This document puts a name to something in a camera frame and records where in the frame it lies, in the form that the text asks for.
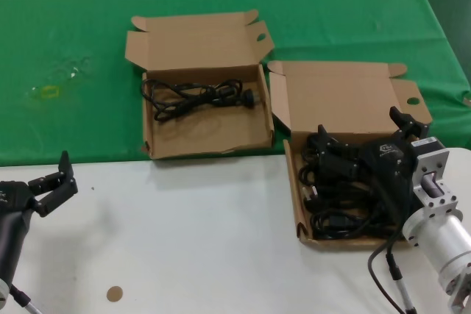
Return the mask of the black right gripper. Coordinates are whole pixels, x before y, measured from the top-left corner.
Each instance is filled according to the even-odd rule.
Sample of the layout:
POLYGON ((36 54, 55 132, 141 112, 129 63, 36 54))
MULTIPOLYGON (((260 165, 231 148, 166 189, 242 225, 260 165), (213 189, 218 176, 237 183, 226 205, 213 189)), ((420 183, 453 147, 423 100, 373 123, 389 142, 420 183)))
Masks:
POLYGON ((429 125, 395 106, 390 108, 389 117, 397 131, 391 135, 359 135, 359 147, 337 141, 320 124, 316 150, 322 174, 358 178, 384 203, 393 222, 402 226, 411 209, 411 142, 426 138, 429 125))

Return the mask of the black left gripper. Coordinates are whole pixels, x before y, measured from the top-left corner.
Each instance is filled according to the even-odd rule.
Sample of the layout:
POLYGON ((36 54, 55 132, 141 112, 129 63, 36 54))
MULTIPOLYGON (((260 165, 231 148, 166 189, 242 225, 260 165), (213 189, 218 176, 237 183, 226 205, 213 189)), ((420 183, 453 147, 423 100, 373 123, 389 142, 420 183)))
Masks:
POLYGON ((25 182, 1 182, 1 280, 11 283, 33 210, 44 218, 78 193, 74 170, 63 151, 58 172, 25 182))

